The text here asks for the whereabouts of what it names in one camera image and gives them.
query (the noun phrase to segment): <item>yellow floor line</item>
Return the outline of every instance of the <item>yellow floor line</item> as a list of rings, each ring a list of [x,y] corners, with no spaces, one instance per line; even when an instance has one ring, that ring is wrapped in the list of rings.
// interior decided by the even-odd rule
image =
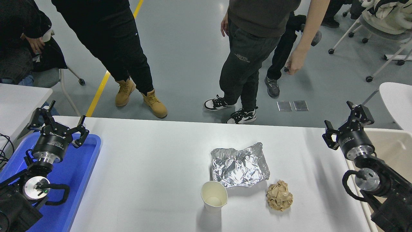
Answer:
[[[142,7],[143,0],[140,0],[139,3],[137,4],[136,10],[133,13],[133,17],[136,18],[137,14],[139,13],[140,8]],[[96,94],[94,95],[94,98],[89,106],[89,109],[87,110],[86,116],[91,117],[94,109],[96,108],[97,103],[99,102],[100,96],[102,95],[102,92],[104,88],[106,87],[106,83],[110,77],[109,71],[106,70],[106,74],[103,77],[103,80],[100,82],[100,86],[97,89]]]

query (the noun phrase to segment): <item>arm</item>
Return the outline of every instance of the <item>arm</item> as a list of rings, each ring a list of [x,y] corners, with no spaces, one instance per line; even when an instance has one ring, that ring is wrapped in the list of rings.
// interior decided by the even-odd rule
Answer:
[[[220,23],[220,32],[222,33],[222,36],[225,36],[225,33],[227,36],[229,36],[229,20],[227,17],[227,11],[226,15],[223,17],[222,22]]]
[[[24,8],[26,10],[24,29],[21,36],[22,39],[27,39],[29,42],[33,53],[39,52],[43,49],[45,45],[42,40],[42,32],[40,29],[41,17],[39,8],[33,0],[23,0]]]
[[[330,0],[311,0],[306,18],[306,26],[296,49],[290,55],[286,66],[290,66],[288,74],[293,75],[303,67],[310,44],[321,26]]]

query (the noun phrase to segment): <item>tan work boot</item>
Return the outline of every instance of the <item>tan work boot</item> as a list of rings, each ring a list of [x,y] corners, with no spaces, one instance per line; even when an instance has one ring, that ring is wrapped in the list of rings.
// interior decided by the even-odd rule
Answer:
[[[167,116],[167,109],[163,105],[163,103],[157,99],[155,95],[155,90],[148,92],[147,96],[145,96],[143,93],[142,95],[146,105],[152,108],[153,114],[156,117],[165,118]]]
[[[116,81],[120,85],[119,92],[116,95],[116,106],[123,107],[129,102],[129,96],[136,89],[136,84],[129,79],[126,81]]]

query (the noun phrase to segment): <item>blue tray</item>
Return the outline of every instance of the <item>blue tray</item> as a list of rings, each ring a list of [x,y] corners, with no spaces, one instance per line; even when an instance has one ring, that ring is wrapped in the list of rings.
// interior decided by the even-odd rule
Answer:
[[[40,133],[28,135],[21,142],[15,153],[10,158],[0,173],[0,182],[6,180],[17,172],[27,168],[24,162],[26,150],[32,149]],[[78,139],[80,134],[74,134],[73,139]],[[69,231],[76,216],[77,209],[86,189],[94,164],[100,149],[100,137],[89,134],[83,146],[76,149],[69,145],[66,156],[60,163],[54,163],[53,171],[47,176],[51,183],[66,184],[70,186],[69,198],[59,206],[43,206],[40,212],[43,217],[28,231]],[[59,201],[63,190],[51,190],[48,194],[49,201]]]

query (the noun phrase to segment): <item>hand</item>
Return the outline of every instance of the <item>hand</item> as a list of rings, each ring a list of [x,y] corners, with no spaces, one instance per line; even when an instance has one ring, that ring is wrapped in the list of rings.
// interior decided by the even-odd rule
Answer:
[[[45,43],[42,40],[42,37],[40,38],[36,38],[36,39],[32,39],[29,38],[27,36],[25,36],[24,34],[21,35],[22,39],[27,39],[28,43],[30,44],[31,49],[33,50],[33,53],[36,54],[38,53],[42,53],[41,50],[43,50],[43,46],[45,46]]]
[[[229,36],[229,21],[227,19],[227,12],[226,15],[223,17],[222,22],[220,23],[220,32],[222,32],[222,36],[225,36],[225,32],[226,35]]]
[[[290,55],[289,61],[286,63],[285,67],[289,68],[287,74],[294,75],[303,67],[305,62],[307,52],[301,50],[294,50]]]

